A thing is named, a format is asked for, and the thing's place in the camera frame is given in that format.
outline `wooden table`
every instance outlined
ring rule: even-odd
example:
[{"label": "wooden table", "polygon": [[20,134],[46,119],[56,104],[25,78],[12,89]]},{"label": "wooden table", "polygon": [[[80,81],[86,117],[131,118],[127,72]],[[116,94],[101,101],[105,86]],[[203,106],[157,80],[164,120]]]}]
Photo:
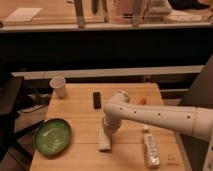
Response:
[{"label": "wooden table", "polygon": [[[63,118],[68,121],[73,130],[71,144],[51,159],[36,151],[30,170],[149,170],[144,159],[141,123],[123,121],[122,127],[113,135],[112,152],[98,151],[98,135],[104,113],[102,109],[93,108],[92,93],[100,91],[103,106],[104,102],[120,89],[128,92],[131,103],[138,103],[142,97],[146,97],[147,104],[163,105],[156,84],[67,84],[66,98],[58,99],[53,94],[46,119]],[[161,160],[158,170],[186,170],[174,133],[153,126],[150,126],[150,131],[158,145]]]}]

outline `green plate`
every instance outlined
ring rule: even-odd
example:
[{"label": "green plate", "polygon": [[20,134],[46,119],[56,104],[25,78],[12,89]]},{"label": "green plate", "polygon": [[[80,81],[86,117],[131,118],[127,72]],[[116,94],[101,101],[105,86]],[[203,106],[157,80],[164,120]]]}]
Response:
[{"label": "green plate", "polygon": [[71,133],[67,121],[58,118],[48,120],[35,133],[35,148],[45,156],[58,154],[70,143]]}]

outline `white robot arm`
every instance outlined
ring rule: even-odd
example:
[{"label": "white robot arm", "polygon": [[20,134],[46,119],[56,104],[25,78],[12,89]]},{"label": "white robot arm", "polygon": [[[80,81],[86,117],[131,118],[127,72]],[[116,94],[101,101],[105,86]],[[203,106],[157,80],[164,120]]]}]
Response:
[{"label": "white robot arm", "polygon": [[129,96],[125,91],[118,91],[106,102],[103,119],[104,135],[100,136],[99,145],[104,139],[110,140],[111,135],[121,126],[122,119],[142,122],[209,142],[203,170],[213,170],[213,110],[196,107],[136,105],[128,102]]}]

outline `white cup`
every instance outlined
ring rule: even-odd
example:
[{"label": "white cup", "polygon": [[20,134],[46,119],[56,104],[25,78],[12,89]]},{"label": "white cup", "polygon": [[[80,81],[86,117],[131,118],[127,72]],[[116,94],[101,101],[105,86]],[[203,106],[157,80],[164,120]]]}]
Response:
[{"label": "white cup", "polygon": [[66,80],[64,77],[54,77],[50,80],[50,87],[54,89],[59,98],[66,96]]}]

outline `chair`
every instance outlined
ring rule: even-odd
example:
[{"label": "chair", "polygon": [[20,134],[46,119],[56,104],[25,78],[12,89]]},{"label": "chair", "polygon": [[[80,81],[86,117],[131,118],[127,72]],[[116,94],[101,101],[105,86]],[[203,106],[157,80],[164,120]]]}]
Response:
[{"label": "chair", "polygon": [[32,107],[34,104],[26,96],[23,96],[23,77],[13,77],[4,72],[0,66],[0,162],[10,147],[14,147],[24,157],[32,160],[32,155],[24,149],[18,139],[36,129],[43,121],[35,123],[18,132],[15,131],[15,121],[19,117],[17,110]]},{"label": "chair", "polygon": [[[197,106],[213,109],[213,56],[181,99],[181,106]],[[208,143],[186,135],[181,135],[193,171],[203,168]]]}]

